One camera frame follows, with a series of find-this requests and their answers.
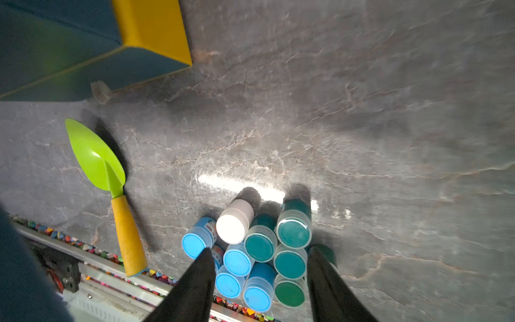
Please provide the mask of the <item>white paint can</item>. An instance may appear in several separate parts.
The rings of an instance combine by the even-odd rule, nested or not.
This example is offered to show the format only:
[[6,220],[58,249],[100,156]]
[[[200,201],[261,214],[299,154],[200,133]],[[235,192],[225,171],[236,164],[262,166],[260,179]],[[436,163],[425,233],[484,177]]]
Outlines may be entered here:
[[227,244],[240,244],[244,241],[254,217],[255,211],[250,203],[235,199],[219,216],[216,223],[217,234]]

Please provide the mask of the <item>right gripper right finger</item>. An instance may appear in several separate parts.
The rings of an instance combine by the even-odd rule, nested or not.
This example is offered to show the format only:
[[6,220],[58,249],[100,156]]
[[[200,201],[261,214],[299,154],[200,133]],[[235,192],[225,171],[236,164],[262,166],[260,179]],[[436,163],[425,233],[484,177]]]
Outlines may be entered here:
[[307,285],[314,321],[376,321],[317,247],[308,253]]

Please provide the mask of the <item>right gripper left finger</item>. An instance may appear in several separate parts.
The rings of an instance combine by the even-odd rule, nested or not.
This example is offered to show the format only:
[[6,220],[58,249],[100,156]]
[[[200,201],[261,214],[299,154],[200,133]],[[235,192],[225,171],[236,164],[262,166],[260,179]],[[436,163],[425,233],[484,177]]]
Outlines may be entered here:
[[214,259],[205,248],[146,321],[208,321],[214,287]]

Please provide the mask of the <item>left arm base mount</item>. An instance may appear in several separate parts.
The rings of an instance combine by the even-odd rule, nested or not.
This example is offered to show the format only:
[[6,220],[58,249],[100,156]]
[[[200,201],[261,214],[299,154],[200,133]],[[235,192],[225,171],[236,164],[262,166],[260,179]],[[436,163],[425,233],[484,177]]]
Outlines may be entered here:
[[59,293],[79,290],[79,260],[37,241],[28,240],[28,245]]

